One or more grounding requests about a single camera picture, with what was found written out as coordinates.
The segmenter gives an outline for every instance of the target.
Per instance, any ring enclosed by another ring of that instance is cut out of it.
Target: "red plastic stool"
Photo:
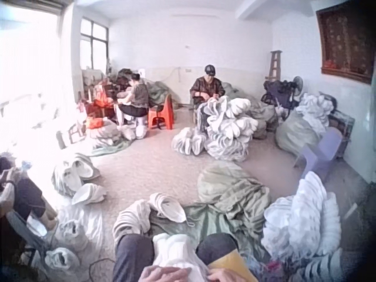
[[[148,127],[153,128],[153,122],[155,119],[164,119],[167,129],[172,130],[172,124],[174,123],[174,111],[172,108],[171,94],[167,94],[164,100],[163,110],[157,113],[156,109],[149,109],[147,115]]]

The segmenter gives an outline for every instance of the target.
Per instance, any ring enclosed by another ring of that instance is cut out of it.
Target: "person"
[[[196,249],[197,257],[208,266],[208,281],[252,282],[256,278],[237,251],[237,242],[226,233],[207,236]],[[139,234],[121,238],[116,248],[113,282],[188,281],[189,268],[153,266],[153,240]]]
[[[0,157],[1,217],[13,209],[26,222],[33,212],[47,230],[52,230],[57,224],[57,214],[44,201],[42,191],[30,178],[21,177],[16,181],[18,174],[7,158]]]
[[[225,93],[221,81],[215,78],[216,68],[213,65],[207,65],[205,73],[205,76],[196,79],[190,90],[195,105],[206,102],[211,97],[218,99]]]
[[[146,120],[149,112],[149,92],[144,83],[140,83],[140,75],[133,73],[130,91],[117,94],[117,106],[121,113],[136,119],[136,137],[143,138],[146,134]],[[123,125],[123,115],[117,114],[119,125]]]

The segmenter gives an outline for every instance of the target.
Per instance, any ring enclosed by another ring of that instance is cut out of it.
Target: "hand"
[[[142,271],[139,282],[186,282],[190,268],[149,266]]]
[[[210,269],[210,275],[207,277],[209,281],[219,281],[219,282],[247,282],[244,278],[240,277],[238,274],[232,270],[225,268]]]
[[[17,174],[16,171],[17,169],[14,167],[11,169],[4,170],[2,174],[0,175],[0,183],[3,183],[6,180],[14,182],[16,179],[16,174]]]
[[[201,97],[204,98],[205,102],[210,99],[209,94],[205,92],[201,92]]]

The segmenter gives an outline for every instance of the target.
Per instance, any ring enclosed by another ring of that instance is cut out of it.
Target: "cap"
[[[216,68],[213,65],[207,65],[205,67],[205,72],[207,75],[215,76],[216,75]]]

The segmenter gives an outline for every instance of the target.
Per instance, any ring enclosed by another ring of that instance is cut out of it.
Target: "orange bag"
[[[88,117],[86,119],[86,128],[88,129],[96,129],[96,128],[100,128],[102,127],[104,124],[103,122],[103,119],[102,118],[92,118],[92,117]]]

